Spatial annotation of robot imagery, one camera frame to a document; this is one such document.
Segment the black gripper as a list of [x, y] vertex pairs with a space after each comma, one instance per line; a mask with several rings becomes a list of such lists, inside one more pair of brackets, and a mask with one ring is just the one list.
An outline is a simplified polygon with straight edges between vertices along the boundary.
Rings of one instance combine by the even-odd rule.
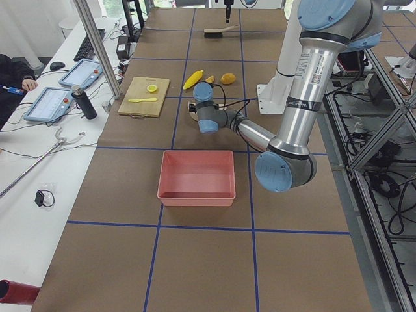
[[189, 111], [190, 113], [196, 113], [196, 106], [195, 106], [195, 104], [194, 104], [194, 103], [189, 103], [189, 104], [188, 104], [188, 111]]
[[234, 5], [234, 0], [223, 0], [224, 5], [226, 6], [225, 18], [226, 23], [229, 23], [231, 17], [231, 7]]

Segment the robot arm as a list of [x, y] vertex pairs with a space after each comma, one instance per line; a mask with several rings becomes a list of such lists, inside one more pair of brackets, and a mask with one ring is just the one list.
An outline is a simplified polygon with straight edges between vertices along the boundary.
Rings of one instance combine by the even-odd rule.
[[253, 8], [257, 4], [256, 0], [211, 0], [208, 1], [209, 8], [223, 8], [225, 10], [225, 22], [229, 24], [232, 8]]
[[235, 110], [222, 110], [213, 101], [209, 83], [193, 91], [201, 133], [228, 127], [262, 153], [255, 174], [263, 188], [285, 192], [310, 182], [317, 164], [308, 149], [309, 136], [339, 53], [362, 51], [378, 44], [382, 34], [383, 1], [301, 1], [292, 7], [300, 27], [302, 51], [297, 58], [280, 129], [262, 128]]

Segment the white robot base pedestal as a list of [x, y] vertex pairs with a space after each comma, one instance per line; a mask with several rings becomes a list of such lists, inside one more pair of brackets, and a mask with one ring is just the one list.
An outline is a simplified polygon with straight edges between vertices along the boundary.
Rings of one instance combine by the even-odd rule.
[[261, 114], [283, 114], [285, 110], [286, 100], [302, 52], [299, 42], [302, 27], [297, 17], [299, 4], [299, 0], [293, 1], [275, 76], [268, 84], [257, 85], [257, 98]]

